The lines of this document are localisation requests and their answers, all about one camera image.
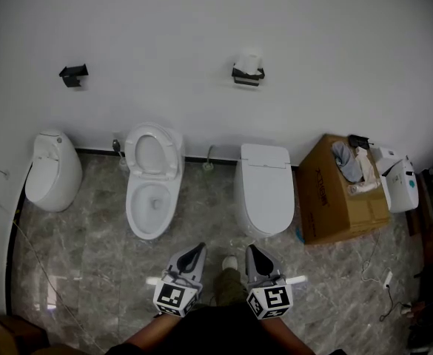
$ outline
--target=gray marble tile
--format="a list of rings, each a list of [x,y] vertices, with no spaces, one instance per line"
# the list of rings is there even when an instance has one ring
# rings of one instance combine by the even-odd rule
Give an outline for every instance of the gray marble tile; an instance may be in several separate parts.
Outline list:
[[[253,240],[237,227],[232,198],[234,166],[216,165],[204,172],[188,163],[170,227],[151,241],[136,237],[125,212],[127,180],[117,157],[80,155],[81,188],[64,212],[46,213],[24,204],[20,225],[30,236],[50,281],[76,315],[87,336],[58,299],[18,234],[16,238],[13,312],[47,329],[52,342],[63,342],[89,354],[93,344],[107,350],[143,328],[155,315],[148,276],[159,276],[169,257],[201,241],[208,247],[201,302],[214,305],[212,281],[225,256],[234,254],[244,269],[251,243],[282,262],[287,276],[306,275],[292,287],[294,308],[283,319],[319,354],[344,348],[348,354],[399,354],[406,344],[409,321],[398,310],[384,322],[389,297],[376,282],[362,282],[361,267],[376,246],[365,277],[394,274],[392,296],[407,302],[417,296],[422,269],[419,237],[410,237],[403,214],[379,231],[341,243],[305,246],[295,234],[301,227],[298,199],[291,226],[277,236]]]

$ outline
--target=cardboard box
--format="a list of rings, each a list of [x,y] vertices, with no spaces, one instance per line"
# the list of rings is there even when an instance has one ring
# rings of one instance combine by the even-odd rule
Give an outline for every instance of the cardboard box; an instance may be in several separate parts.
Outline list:
[[[19,316],[0,316],[0,355],[31,354],[49,346],[45,330]]]
[[[347,181],[332,154],[336,141],[345,137],[325,134],[296,170],[298,197],[306,244],[331,243],[365,234],[389,223],[382,186],[348,195]]]

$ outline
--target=shoe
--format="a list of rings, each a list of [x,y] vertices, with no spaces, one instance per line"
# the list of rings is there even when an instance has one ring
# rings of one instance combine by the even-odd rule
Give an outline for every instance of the shoe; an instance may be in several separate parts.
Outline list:
[[[234,255],[229,255],[225,257],[223,260],[223,270],[226,268],[233,268],[236,271],[238,270],[238,258]]]
[[[401,310],[400,310],[400,314],[402,314],[403,316],[408,316],[409,313],[412,312],[412,307],[406,307],[404,306]]]

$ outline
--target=toilet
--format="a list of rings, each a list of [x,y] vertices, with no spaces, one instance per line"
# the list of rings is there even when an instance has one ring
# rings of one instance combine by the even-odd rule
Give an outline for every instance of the toilet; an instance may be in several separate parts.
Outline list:
[[[137,125],[124,146],[130,170],[126,214],[138,237],[152,240],[172,221],[184,173],[184,141],[180,133],[157,124]]]
[[[236,220],[250,237],[281,233],[292,222],[295,202],[289,152],[243,144],[234,182]]]
[[[70,139],[58,130],[45,130],[33,144],[33,163],[25,183],[25,195],[45,211],[60,212],[75,199],[82,175]]]

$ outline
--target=wall baseboard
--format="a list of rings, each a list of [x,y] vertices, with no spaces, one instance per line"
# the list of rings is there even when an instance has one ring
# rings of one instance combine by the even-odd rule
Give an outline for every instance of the wall baseboard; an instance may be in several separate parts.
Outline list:
[[[13,221],[20,225],[22,208],[24,207],[25,201],[25,184],[22,187],[21,195],[19,197],[19,201],[17,203],[17,208],[14,213]],[[14,246],[16,244],[17,237],[17,228],[16,225],[12,224],[12,228],[10,229],[9,243],[7,245],[7,258],[6,258],[6,278],[5,278],[5,297],[6,297],[6,314],[12,314],[12,261],[14,258]]]
[[[91,155],[107,155],[112,157],[118,157],[119,154],[112,150],[99,150],[99,149],[75,149],[77,153],[79,154],[91,154]],[[213,164],[220,164],[223,166],[235,166],[238,164],[237,160],[232,159],[217,159],[217,158],[210,158],[211,163]],[[185,162],[188,163],[204,163],[206,162],[206,158],[200,158],[200,157],[185,157]],[[292,170],[297,169],[298,166],[292,166]]]

